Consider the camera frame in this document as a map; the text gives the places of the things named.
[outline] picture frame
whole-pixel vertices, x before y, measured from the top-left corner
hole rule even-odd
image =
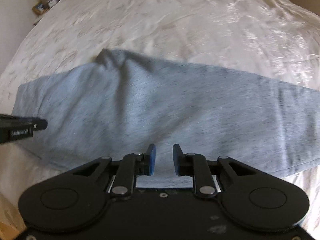
[[[43,15],[47,11],[47,8],[43,5],[42,2],[39,2],[35,6],[33,6],[32,11],[36,15],[40,16],[40,15]]]
[[[52,8],[53,6],[55,6],[58,3],[58,0],[50,0],[48,1],[48,6],[49,8]]]

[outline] metal screw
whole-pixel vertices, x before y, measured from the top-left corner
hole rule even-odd
[[[160,196],[160,197],[167,197],[168,194],[167,194],[167,193],[160,193],[159,196]]]
[[[200,188],[200,192],[205,195],[212,195],[216,190],[211,186],[203,186]]]
[[[26,240],[37,240],[34,236],[27,236]]]
[[[124,186],[116,186],[112,189],[112,192],[117,195],[124,195],[128,192],[128,189]]]

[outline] folded fabric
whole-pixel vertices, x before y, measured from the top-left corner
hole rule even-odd
[[[279,177],[320,165],[319,102],[319,91],[252,73],[104,49],[93,63],[21,85],[12,114],[48,120],[18,142],[47,164],[119,160],[154,143],[154,175],[138,186],[188,187],[174,173],[175,143]]]

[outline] gray towel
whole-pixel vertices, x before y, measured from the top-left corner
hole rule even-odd
[[[12,114],[48,120],[19,144],[64,170],[157,147],[139,187],[190,186],[172,146],[282,177],[320,165],[319,92],[252,73],[104,49],[94,63],[19,87]]]

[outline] bed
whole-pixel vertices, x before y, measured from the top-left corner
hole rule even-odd
[[[239,69],[320,90],[319,44],[320,18],[289,0],[62,0],[0,76],[0,111],[12,112],[20,84],[90,62],[103,48]],[[0,149],[0,226],[19,232],[21,193],[61,170],[16,144]],[[308,194],[303,227],[320,238],[320,168],[285,179]]]

